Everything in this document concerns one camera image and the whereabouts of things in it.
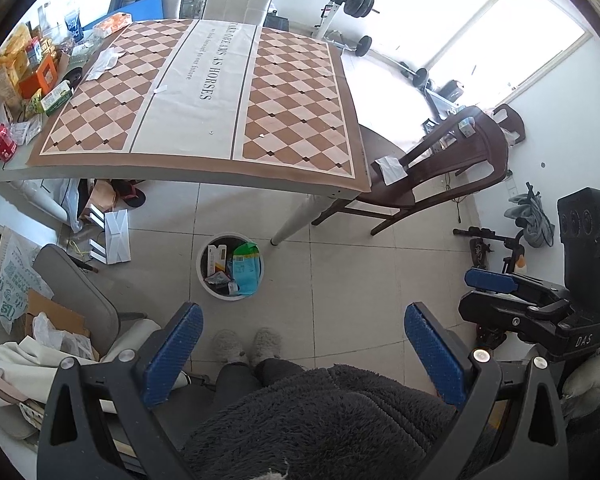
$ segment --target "dining table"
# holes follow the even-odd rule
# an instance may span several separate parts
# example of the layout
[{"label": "dining table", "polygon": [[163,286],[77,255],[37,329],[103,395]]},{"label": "dining table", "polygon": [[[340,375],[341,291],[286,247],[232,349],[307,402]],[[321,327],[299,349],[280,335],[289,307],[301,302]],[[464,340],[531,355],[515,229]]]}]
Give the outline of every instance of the dining table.
[{"label": "dining table", "polygon": [[[90,79],[108,49],[122,55]],[[37,137],[0,162],[0,181],[175,180],[307,194],[272,235],[277,245],[334,200],[370,190],[340,54],[245,23],[133,22],[104,40]]]}]

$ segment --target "window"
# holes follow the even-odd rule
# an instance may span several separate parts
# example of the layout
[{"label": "window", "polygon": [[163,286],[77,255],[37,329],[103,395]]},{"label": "window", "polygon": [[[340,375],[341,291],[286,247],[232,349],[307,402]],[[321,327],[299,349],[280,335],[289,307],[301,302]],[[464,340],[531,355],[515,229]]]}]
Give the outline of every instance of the window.
[{"label": "window", "polygon": [[464,85],[459,104],[496,106],[585,31],[549,0],[497,0],[430,71]]}]

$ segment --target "white trash can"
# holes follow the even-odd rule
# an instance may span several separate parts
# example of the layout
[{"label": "white trash can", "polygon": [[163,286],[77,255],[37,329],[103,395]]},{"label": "white trash can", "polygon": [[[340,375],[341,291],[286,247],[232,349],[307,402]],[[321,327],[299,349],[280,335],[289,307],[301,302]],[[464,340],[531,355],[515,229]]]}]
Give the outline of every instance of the white trash can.
[{"label": "white trash can", "polygon": [[[202,284],[202,288],[204,288],[209,294],[211,294],[214,298],[218,298],[219,300],[224,301],[238,301],[243,300],[244,298],[250,298],[250,296],[229,296],[218,294],[216,291],[212,290],[208,283],[205,282],[206,278],[206,248],[209,245],[218,246],[221,244],[226,245],[227,254],[233,254],[234,250],[237,249],[242,244],[247,242],[254,243],[253,240],[243,236],[239,233],[220,233],[219,235],[215,235],[209,238],[200,248],[198,252],[198,256],[196,257],[196,274],[198,275],[198,280]],[[264,276],[264,259],[262,258],[262,252],[260,252],[260,277],[258,278],[258,288],[260,288],[260,284],[262,283],[262,278]]]}]

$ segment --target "slipper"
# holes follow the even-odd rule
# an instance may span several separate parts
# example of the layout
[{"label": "slipper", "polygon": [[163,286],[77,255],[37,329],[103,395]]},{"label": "slipper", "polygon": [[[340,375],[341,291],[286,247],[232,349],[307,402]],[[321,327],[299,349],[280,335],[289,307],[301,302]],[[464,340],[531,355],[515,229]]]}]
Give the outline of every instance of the slipper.
[{"label": "slipper", "polygon": [[111,187],[129,207],[140,207],[146,201],[146,196],[131,182],[115,178],[111,181]]}]

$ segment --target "silver bolt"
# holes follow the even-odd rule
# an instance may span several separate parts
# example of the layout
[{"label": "silver bolt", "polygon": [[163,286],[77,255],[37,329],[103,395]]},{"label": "silver bolt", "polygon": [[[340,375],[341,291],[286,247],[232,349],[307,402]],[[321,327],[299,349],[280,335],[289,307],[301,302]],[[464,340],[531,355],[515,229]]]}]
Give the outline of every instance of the silver bolt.
[{"label": "silver bolt", "polygon": [[60,361],[60,367],[63,370],[68,370],[74,365],[74,363],[75,361],[73,357],[65,357],[64,359],[62,359],[62,361]]},{"label": "silver bolt", "polygon": [[534,357],[534,364],[536,365],[536,368],[540,368],[541,370],[544,370],[547,367],[546,359],[540,356]]},{"label": "silver bolt", "polygon": [[474,359],[476,361],[478,361],[479,363],[485,363],[489,359],[491,359],[491,356],[489,355],[489,352],[487,352],[486,350],[483,350],[482,348],[478,348],[478,349],[474,350]]},{"label": "silver bolt", "polygon": [[131,349],[123,350],[120,352],[120,354],[118,354],[118,359],[120,359],[123,363],[132,361],[134,357],[136,357],[136,353]]}]

